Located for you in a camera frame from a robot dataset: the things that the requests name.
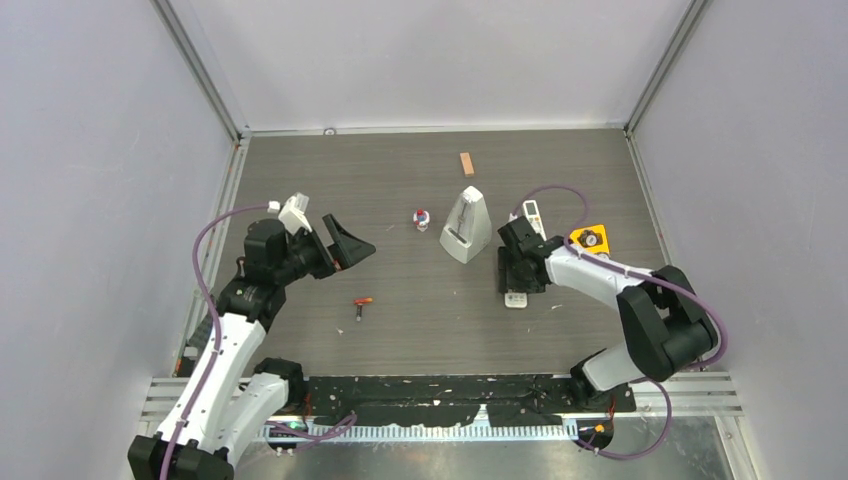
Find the grey rounded remote control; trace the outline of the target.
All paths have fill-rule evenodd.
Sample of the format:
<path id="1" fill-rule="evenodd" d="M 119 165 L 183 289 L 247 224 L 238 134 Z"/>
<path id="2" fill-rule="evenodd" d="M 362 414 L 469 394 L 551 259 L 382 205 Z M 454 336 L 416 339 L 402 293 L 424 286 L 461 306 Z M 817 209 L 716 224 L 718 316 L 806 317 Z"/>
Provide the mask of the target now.
<path id="1" fill-rule="evenodd" d="M 525 200 L 522 202 L 522 212 L 529 221 L 533 230 L 538 233 L 543 240 L 547 239 L 544 225 L 541 219 L 540 210 L 536 200 Z"/>

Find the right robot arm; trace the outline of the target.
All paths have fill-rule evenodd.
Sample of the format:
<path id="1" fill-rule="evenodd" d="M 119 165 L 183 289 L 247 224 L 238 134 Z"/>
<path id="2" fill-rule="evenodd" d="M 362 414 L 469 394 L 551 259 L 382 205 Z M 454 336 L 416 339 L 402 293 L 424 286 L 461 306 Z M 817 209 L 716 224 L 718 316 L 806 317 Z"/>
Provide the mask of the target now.
<path id="1" fill-rule="evenodd" d="M 720 350 L 720 331 L 680 269 L 630 267 L 562 236 L 546 239 L 525 217 L 511 220 L 498 234 L 503 242 L 499 281 L 505 291 L 537 294 L 549 286 L 567 287 L 619 315 L 623 342 L 569 372 L 571 397 L 580 408 L 596 410 L 619 386 L 641 379 L 663 382 Z"/>

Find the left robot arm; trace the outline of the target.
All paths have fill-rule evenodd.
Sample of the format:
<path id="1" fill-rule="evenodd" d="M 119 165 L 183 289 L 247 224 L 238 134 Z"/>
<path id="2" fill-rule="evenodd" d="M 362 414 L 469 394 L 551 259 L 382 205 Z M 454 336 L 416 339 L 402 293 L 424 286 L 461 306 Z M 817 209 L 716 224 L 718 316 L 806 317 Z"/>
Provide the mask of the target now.
<path id="1" fill-rule="evenodd" d="M 134 478 L 232 479 L 266 422 L 305 405 L 297 362 L 267 358 L 243 393 L 237 386 L 285 304 L 288 285 L 306 276 L 327 278 L 375 254 L 375 245 L 350 234 L 333 215 L 323 222 L 330 245 L 296 217 L 248 227 L 243 266 L 210 308 L 211 332 L 198 366 L 156 432 L 136 436 L 129 447 Z"/>

